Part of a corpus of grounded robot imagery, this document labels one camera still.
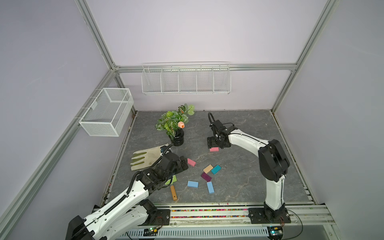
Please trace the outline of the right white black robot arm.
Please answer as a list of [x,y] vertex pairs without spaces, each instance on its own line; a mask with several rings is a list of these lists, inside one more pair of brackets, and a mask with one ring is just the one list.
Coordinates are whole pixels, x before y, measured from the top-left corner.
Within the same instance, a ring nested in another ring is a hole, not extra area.
[[213,136],[208,138],[209,147],[229,148],[239,146],[259,159],[260,171],[266,179],[264,217],[272,221],[285,214],[284,184],[290,161],[278,140],[262,140],[244,133],[234,125],[226,127],[219,120],[209,119]]

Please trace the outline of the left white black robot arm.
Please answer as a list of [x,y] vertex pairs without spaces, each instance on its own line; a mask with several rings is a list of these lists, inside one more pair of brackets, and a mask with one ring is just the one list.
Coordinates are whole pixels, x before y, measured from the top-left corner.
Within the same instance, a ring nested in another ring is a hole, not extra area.
[[163,153],[152,166],[136,172],[128,188],[109,203],[85,218],[74,217],[66,239],[115,240],[131,228],[155,223],[158,209],[148,199],[149,195],[166,188],[166,182],[188,168],[185,157]]

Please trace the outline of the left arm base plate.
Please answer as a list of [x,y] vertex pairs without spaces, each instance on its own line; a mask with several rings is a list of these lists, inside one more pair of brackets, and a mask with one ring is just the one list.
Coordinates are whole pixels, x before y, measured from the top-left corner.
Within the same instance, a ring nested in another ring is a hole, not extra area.
[[140,226],[168,226],[171,220],[171,210],[158,209],[155,213],[148,214],[147,219]]

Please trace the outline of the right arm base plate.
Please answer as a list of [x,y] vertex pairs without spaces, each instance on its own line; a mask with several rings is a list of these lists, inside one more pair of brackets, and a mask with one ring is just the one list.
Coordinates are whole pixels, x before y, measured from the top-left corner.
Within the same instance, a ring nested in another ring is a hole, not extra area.
[[289,224],[291,218],[288,210],[282,207],[278,210],[264,209],[264,208],[249,208],[248,217],[251,224]]

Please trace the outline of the tan wooden block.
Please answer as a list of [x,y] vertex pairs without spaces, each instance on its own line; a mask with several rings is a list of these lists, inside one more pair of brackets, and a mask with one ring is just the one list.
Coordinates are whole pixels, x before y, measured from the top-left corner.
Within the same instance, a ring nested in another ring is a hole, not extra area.
[[208,174],[214,167],[212,165],[208,165],[203,169],[204,173]]

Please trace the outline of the teal block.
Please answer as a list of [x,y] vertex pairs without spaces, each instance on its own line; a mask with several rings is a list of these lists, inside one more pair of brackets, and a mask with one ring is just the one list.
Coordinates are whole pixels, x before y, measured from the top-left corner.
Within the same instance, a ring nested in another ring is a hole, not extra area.
[[213,175],[216,175],[222,168],[219,165],[216,165],[212,170],[211,173]]

